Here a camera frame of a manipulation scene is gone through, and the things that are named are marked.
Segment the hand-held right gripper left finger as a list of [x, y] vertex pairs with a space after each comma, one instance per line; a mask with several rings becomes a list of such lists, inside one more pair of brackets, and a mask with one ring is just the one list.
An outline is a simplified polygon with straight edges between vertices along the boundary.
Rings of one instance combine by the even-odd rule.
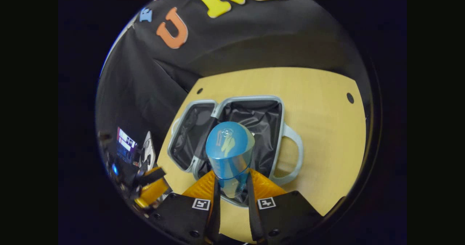
[[219, 238], [221, 188], [209, 171], [182, 194], [170, 193], [149, 222], [181, 245], [212, 245]]

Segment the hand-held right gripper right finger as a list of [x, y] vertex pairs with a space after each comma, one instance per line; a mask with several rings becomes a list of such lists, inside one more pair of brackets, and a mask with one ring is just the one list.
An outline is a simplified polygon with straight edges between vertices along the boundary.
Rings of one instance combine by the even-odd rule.
[[323, 220], [299, 191], [287, 192], [256, 170], [250, 170], [247, 191], [251, 236], [258, 244], [296, 243]]

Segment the blue capped clear bottle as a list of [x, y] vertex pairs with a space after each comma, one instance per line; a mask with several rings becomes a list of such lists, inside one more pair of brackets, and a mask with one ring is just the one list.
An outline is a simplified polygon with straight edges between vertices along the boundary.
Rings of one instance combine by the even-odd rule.
[[246, 187], [254, 135], [240, 123], [222, 122], [209, 133], [205, 151], [223, 194], [234, 199]]

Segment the light blue suitcase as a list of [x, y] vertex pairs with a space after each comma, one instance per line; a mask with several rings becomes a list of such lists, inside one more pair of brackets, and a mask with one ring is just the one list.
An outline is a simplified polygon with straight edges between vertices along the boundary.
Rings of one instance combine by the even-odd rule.
[[[254, 136], [251, 167], [277, 185], [293, 181], [299, 174], [304, 158], [303, 142], [284, 122], [284, 104], [274, 95], [232, 97], [218, 103], [212, 99], [191, 101], [172, 126], [167, 153], [184, 172], [198, 180], [211, 170], [205, 151], [208, 133], [221, 122], [237, 122]], [[292, 139], [298, 147], [295, 169], [286, 176], [275, 176], [283, 137]]]

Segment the white printed board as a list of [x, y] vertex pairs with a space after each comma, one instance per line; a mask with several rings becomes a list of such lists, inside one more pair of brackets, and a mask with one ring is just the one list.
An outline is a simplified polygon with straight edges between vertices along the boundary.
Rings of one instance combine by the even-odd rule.
[[139, 167], [148, 172], [156, 164], [156, 152], [153, 146], [151, 132], [148, 131], [141, 149]]

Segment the lit monitor screen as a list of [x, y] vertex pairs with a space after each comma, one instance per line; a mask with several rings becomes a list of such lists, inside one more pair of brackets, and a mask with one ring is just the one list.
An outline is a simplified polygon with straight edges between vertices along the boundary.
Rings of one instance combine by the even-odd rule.
[[117, 154], [123, 161], [138, 166], [140, 155], [138, 144], [120, 127], [117, 127]]

